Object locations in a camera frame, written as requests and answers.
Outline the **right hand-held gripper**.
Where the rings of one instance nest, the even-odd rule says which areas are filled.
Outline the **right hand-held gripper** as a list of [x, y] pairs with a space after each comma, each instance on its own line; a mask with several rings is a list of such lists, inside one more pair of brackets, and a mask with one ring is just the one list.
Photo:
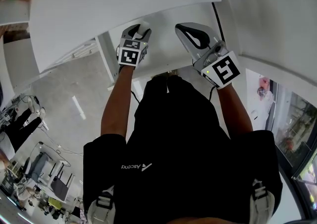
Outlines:
[[195, 70], [217, 89], [229, 85], [240, 75], [239, 63], [233, 51], [224, 41], [215, 39], [216, 32], [209, 26], [194, 23], [178, 23], [175, 33], [191, 55]]

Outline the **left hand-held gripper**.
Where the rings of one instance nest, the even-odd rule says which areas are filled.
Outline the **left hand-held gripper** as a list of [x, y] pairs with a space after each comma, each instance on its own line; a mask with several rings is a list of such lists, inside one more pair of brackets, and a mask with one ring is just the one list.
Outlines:
[[121, 35], [120, 43], [116, 49], [118, 64], [136, 67], [147, 54], [148, 42], [152, 30], [146, 29], [141, 33], [141, 24], [126, 28]]

